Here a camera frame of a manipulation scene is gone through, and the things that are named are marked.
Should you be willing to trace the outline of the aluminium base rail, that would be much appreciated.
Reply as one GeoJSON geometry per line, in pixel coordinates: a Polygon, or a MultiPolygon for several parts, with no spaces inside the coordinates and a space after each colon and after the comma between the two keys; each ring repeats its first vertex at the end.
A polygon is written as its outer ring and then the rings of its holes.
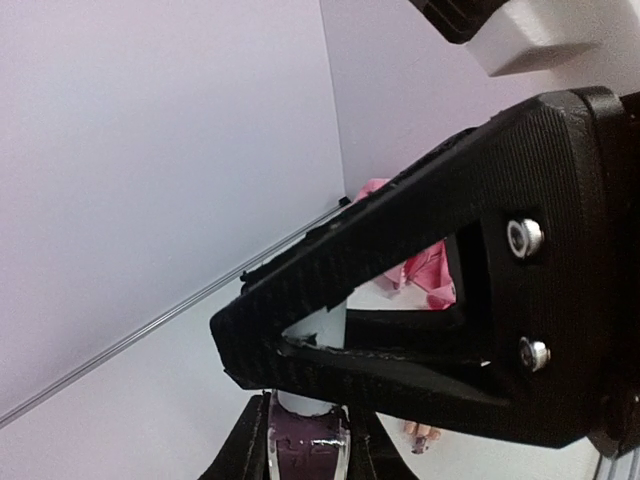
{"type": "Polygon", "coordinates": [[[601,455],[598,459],[594,480],[639,480],[640,448],[619,458],[607,458],[601,455]]]}

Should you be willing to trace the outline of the mannequin hand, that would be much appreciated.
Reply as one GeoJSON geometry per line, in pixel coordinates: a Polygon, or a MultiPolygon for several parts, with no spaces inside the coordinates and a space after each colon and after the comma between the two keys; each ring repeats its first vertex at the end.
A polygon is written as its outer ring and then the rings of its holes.
{"type": "Polygon", "coordinates": [[[440,429],[414,421],[405,421],[403,431],[410,443],[411,453],[416,455],[425,453],[441,437],[440,429]]]}

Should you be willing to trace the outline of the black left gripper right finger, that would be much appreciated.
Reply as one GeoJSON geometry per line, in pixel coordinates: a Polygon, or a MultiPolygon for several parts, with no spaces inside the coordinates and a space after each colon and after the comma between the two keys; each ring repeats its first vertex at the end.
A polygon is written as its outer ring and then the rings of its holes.
{"type": "Polygon", "coordinates": [[[351,447],[348,480],[415,480],[377,415],[348,406],[351,447]]]}

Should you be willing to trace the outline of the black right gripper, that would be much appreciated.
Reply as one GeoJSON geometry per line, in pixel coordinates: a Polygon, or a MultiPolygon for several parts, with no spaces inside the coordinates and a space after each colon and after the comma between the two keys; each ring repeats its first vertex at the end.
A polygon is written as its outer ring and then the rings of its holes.
{"type": "Polygon", "coordinates": [[[599,453],[619,458],[639,445],[639,97],[597,86],[584,99],[602,189],[588,261],[598,305],[587,342],[587,436],[599,453]]]}

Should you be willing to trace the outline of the pink hoodie cloth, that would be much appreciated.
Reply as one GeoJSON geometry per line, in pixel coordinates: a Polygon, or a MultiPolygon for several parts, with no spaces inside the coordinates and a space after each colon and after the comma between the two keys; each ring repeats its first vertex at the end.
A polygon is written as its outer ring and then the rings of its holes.
{"type": "Polygon", "coordinates": [[[456,302],[446,244],[439,241],[359,287],[349,299],[354,309],[446,310],[456,302]]]}

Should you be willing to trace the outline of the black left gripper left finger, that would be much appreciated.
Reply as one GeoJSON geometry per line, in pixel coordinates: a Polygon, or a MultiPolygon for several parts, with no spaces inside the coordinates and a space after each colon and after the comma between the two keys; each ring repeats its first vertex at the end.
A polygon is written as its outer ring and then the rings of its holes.
{"type": "Polygon", "coordinates": [[[211,465],[199,480],[269,478],[267,430],[270,394],[252,396],[211,465]]]}

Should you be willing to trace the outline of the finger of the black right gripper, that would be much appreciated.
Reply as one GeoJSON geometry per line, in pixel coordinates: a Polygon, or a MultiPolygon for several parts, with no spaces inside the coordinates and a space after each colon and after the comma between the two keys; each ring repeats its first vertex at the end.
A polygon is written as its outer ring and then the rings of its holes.
{"type": "Polygon", "coordinates": [[[580,92],[463,131],[246,275],[210,322],[226,373],[446,429],[561,447],[590,433],[605,356],[605,214],[596,119],[580,92]],[[458,301],[355,313],[343,348],[286,328],[442,239],[458,301]]]}

